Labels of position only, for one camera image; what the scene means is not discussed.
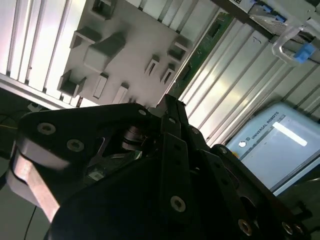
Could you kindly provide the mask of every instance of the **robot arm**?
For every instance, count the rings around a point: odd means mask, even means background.
[[[182,102],[166,95],[156,110],[105,105],[20,121],[7,183],[43,209],[48,239],[310,239],[225,146],[206,145]],[[88,166],[116,154],[125,166],[87,186]]]

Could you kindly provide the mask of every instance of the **screw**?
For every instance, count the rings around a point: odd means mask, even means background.
[[[48,122],[42,122],[38,125],[37,130],[39,133],[42,133],[44,135],[51,135],[55,133],[56,127]]]
[[[294,231],[292,230],[292,228],[288,225],[288,223],[286,223],[286,222],[282,222],[282,227],[284,228],[284,230],[288,233],[288,234],[290,234],[290,235],[292,235],[293,233],[294,233]]]
[[[183,213],[186,210],[185,202],[178,196],[171,197],[171,207],[179,213]]]
[[[85,145],[78,139],[70,139],[66,146],[73,152],[81,152],[85,148]]]
[[[169,117],[169,121],[172,122],[172,123],[174,123],[174,124],[176,123],[176,120],[174,120],[174,119],[171,118],[171,117]]]
[[[250,237],[252,235],[251,226],[245,220],[239,219],[238,225],[239,225],[239,228],[241,229],[241,231],[244,232],[247,236]]]
[[[302,228],[299,225],[295,224],[294,227],[297,229],[297,231],[299,233],[304,234],[304,231],[302,230]]]
[[[199,134],[199,130],[196,129],[195,127],[192,128],[192,132],[194,132],[195,134]]]
[[[225,148],[223,148],[223,147],[220,147],[220,150],[221,150],[221,152],[222,152],[223,154],[227,154],[227,153],[228,153],[228,151],[227,151]]]
[[[142,109],[139,110],[139,113],[142,114],[143,116],[147,115],[147,113]]]

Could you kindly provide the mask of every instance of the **light blue panel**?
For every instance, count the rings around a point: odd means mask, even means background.
[[[277,103],[250,120],[227,147],[275,191],[309,172],[310,163],[317,165],[313,160],[320,152],[320,125]]]

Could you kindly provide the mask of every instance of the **green circuit board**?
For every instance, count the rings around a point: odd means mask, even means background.
[[[169,90],[170,95],[176,98],[180,97],[210,52],[226,32],[233,19],[234,17],[229,13],[220,12],[218,14],[216,20],[212,23],[210,29],[205,34],[188,63],[181,71],[181,74]]]

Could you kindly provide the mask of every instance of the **blue cable clip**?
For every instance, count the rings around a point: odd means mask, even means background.
[[[287,21],[287,19],[284,16],[281,16],[279,14],[275,16],[275,19],[277,19],[281,23],[284,23]]]
[[[305,43],[299,51],[295,53],[293,58],[297,60],[300,64],[303,64],[308,58],[316,51],[316,47],[311,43]]]
[[[267,13],[271,13],[273,11],[272,7],[268,6],[268,5],[263,5],[263,10],[265,10]]]

